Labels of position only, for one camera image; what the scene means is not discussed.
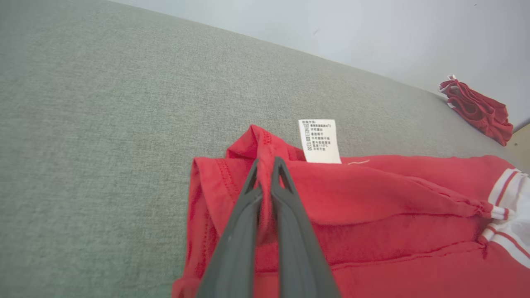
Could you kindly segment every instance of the seam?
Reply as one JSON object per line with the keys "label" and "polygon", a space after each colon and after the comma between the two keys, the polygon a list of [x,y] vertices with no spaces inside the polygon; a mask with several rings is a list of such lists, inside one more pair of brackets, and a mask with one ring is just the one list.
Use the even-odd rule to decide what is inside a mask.
{"label": "seam", "polygon": [[393,263],[398,263],[398,262],[414,261],[416,259],[421,259],[421,258],[443,258],[443,257],[449,256],[449,255],[455,255],[457,253],[467,253],[467,252],[472,252],[472,251],[480,251],[480,250],[484,249],[485,246],[483,244],[478,243],[478,242],[475,242],[475,243],[477,243],[477,244],[479,244],[479,245],[481,245],[483,247],[475,248],[475,249],[471,249],[471,250],[448,252],[448,253],[440,255],[440,256],[424,255],[424,256],[416,256],[416,257],[407,258],[406,260],[394,259],[394,260],[383,260],[383,261],[357,263],[357,264],[339,264],[339,265],[331,266],[331,269],[332,270],[334,270],[334,269],[340,270],[340,269],[346,269],[346,268],[350,268],[350,267],[377,266],[377,265],[384,265],[384,264],[393,264]]}
{"label": "seam", "polygon": [[268,145],[268,144],[271,143],[270,133],[269,133],[268,131],[265,131],[264,134],[265,134],[265,135],[264,135],[263,143],[264,143],[265,145]]}
{"label": "seam", "polygon": [[[423,178],[416,177],[416,176],[404,176],[404,177],[406,177],[406,178],[412,177],[412,178],[416,178],[416,179],[424,180]],[[455,203],[465,203],[466,205],[471,206],[471,207],[475,207],[475,208],[477,208],[477,209],[479,209],[479,210],[481,210],[481,211],[483,211],[483,212],[485,212],[485,213],[491,213],[491,211],[493,210],[493,209],[492,209],[491,211],[488,211],[488,210],[486,209],[486,207],[484,207],[484,206],[481,204],[482,201],[478,201],[478,204],[472,204],[473,201],[475,201],[475,199],[473,199],[473,198],[468,198],[468,197],[466,197],[465,199],[462,199],[462,200],[456,200],[456,199],[453,199],[452,196],[450,196],[450,195],[448,195],[448,194],[445,194],[445,193],[443,193],[443,192],[439,192],[439,191],[437,191],[437,190],[432,189],[430,186],[421,183],[421,181],[415,181],[414,179],[409,179],[409,181],[414,182],[414,183],[416,183],[417,185],[422,186],[422,187],[424,187],[424,188],[426,188],[426,189],[428,189],[428,190],[434,192],[435,194],[439,194],[439,195],[443,195],[443,196],[446,196],[446,197],[448,197],[448,198],[451,198],[451,201],[453,201],[453,202],[455,202]]]}
{"label": "seam", "polygon": [[206,219],[206,228],[204,230],[204,235],[202,237],[202,265],[204,270],[206,270],[206,238],[208,237],[208,230],[210,227],[210,216]]}
{"label": "seam", "polygon": [[226,187],[226,190],[228,190],[228,194],[230,195],[232,201],[235,202],[236,200],[236,186],[234,184],[234,181],[232,180],[232,175],[230,174],[230,171],[228,170],[228,165],[226,162],[222,159],[217,160],[217,165],[219,166],[219,169],[221,170],[221,178],[223,180],[223,184]]}

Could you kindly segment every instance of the white label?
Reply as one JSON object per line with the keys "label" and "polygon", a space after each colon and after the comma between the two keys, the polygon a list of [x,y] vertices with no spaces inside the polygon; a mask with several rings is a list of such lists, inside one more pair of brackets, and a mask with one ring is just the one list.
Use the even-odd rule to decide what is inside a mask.
{"label": "white label", "polygon": [[335,120],[299,120],[298,125],[307,162],[342,163],[337,145]]}

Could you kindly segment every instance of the gray sofa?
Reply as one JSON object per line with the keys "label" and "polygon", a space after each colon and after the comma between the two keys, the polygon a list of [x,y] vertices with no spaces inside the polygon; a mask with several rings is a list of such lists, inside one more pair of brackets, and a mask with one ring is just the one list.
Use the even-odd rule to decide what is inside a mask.
{"label": "gray sofa", "polygon": [[335,119],[343,156],[512,161],[379,75],[103,0],[0,5],[2,297],[169,297],[192,159],[251,124],[300,146],[298,119]]}

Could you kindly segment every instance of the red garment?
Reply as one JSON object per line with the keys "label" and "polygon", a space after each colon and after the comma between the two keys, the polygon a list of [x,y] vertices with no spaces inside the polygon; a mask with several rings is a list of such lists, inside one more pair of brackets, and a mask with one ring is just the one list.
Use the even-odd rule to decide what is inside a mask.
{"label": "red garment", "polygon": [[469,124],[506,146],[514,131],[514,126],[508,122],[506,105],[471,90],[455,76],[449,79],[439,87],[448,97],[447,104]]}
{"label": "red garment", "polygon": [[528,297],[530,179],[508,162],[388,155],[308,163],[251,126],[226,158],[193,163],[188,252],[173,298],[195,295],[256,158],[264,197],[254,296],[278,296],[275,156],[286,161],[344,297]]}

